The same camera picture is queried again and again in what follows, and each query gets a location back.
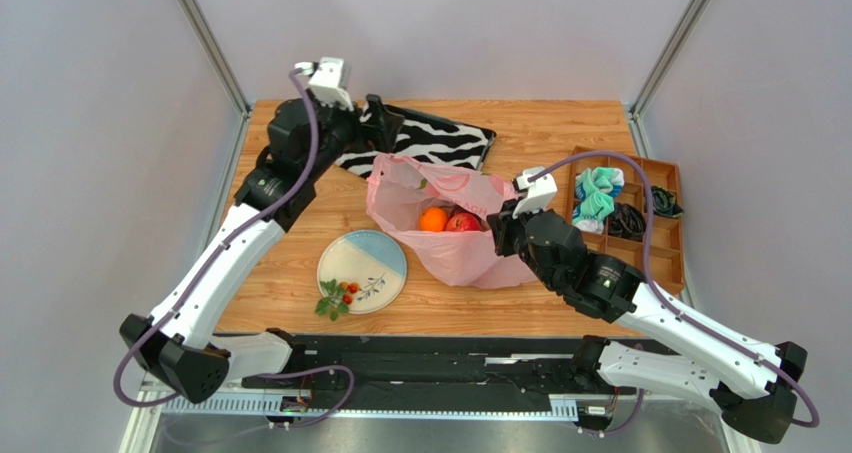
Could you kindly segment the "pink printed plastic bag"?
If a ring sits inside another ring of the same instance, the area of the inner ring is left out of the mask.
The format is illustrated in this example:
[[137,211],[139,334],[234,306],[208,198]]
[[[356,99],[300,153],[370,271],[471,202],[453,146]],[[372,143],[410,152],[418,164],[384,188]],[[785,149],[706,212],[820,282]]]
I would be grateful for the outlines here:
[[496,175],[381,153],[367,179],[366,211],[442,283],[509,288],[536,277],[518,257],[496,255],[489,230],[427,232],[419,229],[419,217],[428,207],[460,207],[484,222],[515,197],[513,185]]

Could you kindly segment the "red apple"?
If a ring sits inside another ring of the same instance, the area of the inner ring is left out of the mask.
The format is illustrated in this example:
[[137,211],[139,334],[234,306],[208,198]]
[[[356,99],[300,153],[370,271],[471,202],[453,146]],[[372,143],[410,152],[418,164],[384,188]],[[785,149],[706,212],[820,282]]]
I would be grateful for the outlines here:
[[460,212],[451,216],[444,226],[445,232],[479,232],[482,230],[479,218],[467,212]]

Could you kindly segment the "orange fruit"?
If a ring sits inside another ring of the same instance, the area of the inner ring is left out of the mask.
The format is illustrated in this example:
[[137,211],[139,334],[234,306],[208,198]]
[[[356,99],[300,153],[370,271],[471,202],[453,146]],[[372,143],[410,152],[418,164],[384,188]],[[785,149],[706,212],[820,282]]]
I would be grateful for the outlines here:
[[441,207],[425,208],[418,219],[418,228],[423,232],[443,232],[449,221],[448,212]]

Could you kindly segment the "green leafy sprig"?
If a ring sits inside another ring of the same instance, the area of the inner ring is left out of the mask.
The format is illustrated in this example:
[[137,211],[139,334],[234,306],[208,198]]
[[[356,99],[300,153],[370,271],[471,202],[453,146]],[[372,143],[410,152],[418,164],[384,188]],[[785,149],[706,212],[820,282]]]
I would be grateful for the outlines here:
[[314,308],[317,316],[336,321],[350,312],[349,305],[354,300],[350,283],[338,282],[336,279],[320,280],[319,288],[322,297]]

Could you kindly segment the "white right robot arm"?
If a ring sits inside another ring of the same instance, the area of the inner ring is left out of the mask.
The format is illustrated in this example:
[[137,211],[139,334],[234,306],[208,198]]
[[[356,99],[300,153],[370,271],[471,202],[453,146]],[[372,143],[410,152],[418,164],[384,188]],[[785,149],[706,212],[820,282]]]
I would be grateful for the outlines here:
[[807,362],[804,348],[740,335],[646,281],[632,265],[589,249],[555,211],[519,213],[517,205],[508,200],[487,217],[497,255],[518,257],[576,312],[643,333],[672,351],[652,353],[586,335],[571,360],[575,374],[691,401],[753,440],[781,442],[802,397],[794,386]]

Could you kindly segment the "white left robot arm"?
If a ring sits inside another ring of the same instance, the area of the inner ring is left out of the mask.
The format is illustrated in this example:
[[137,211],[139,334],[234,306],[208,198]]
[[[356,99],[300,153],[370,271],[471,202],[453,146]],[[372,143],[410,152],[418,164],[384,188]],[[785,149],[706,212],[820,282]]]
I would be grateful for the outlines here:
[[281,103],[212,243],[166,300],[122,323],[128,356],[192,403],[229,381],[282,372],[293,352],[285,332],[221,336],[215,327],[255,265],[315,199],[317,180],[345,153],[392,152],[404,121],[401,109],[377,95],[363,107],[323,104],[312,93]]

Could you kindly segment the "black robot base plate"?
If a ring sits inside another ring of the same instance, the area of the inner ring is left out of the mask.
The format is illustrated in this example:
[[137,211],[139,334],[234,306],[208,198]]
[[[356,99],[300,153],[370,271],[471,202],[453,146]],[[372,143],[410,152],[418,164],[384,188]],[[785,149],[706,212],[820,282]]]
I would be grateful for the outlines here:
[[571,358],[578,338],[476,336],[298,335],[296,357],[287,373],[308,371],[305,379],[251,377],[245,388],[298,389],[312,407],[330,406],[347,390],[344,373],[353,371],[348,409],[438,412],[543,412],[552,395],[592,395],[609,404],[616,389]]

